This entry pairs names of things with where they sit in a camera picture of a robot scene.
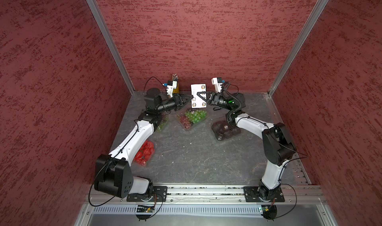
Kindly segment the clear box dark grapes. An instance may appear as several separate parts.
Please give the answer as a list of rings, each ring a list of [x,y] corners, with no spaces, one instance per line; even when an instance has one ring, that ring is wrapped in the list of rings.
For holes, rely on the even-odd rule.
[[[164,118],[161,123],[158,125],[158,127],[156,128],[156,131],[159,131],[161,132],[168,124],[168,119],[167,118]]]

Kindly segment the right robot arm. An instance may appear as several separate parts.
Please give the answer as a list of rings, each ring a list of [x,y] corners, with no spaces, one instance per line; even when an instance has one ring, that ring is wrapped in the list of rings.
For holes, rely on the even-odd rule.
[[[227,123],[230,127],[244,129],[263,141],[267,166],[258,186],[258,197],[269,202],[277,196],[284,168],[297,153],[291,135],[283,123],[269,123],[254,118],[243,111],[245,97],[241,93],[198,92],[197,96],[208,105],[228,110]]]

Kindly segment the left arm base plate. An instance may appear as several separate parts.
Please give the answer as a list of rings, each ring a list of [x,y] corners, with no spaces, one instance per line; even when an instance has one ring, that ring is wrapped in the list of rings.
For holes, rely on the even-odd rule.
[[[145,194],[129,194],[126,198],[127,202],[146,203],[146,202],[165,202],[167,198],[167,186],[149,187]]]

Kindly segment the clear box dark plums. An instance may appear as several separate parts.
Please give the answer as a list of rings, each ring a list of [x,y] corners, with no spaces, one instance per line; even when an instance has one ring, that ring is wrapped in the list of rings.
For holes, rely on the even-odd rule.
[[[223,141],[241,134],[240,128],[231,127],[226,120],[215,121],[212,124],[211,129],[215,135],[215,138],[219,141]]]

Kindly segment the clear box strawberries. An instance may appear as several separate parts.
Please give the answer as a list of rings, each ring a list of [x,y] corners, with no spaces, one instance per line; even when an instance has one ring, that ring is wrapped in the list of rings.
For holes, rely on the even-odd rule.
[[[141,146],[141,148],[138,150],[138,152],[136,153],[134,157],[134,162],[144,166],[151,159],[154,153],[155,153],[154,143],[152,141],[146,140]]]

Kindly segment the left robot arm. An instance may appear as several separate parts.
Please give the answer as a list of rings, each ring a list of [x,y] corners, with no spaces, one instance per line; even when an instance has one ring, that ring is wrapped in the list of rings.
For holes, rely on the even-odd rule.
[[[135,120],[133,130],[113,151],[96,160],[94,189],[121,199],[129,194],[151,198],[153,186],[150,179],[134,177],[130,166],[141,146],[161,124],[164,113],[182,109],[193,98],[179,93],[165,97],[159,89],[149,89],[144,96],[145,110]]]

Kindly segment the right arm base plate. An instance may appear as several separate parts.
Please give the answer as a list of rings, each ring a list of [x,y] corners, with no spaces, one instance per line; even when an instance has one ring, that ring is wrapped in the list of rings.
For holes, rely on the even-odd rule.
[[[265,186],[246,186],[243,187],[246,202],[252,203],[283,203],[285,202],[284,194],[278,186],[269,190]]]

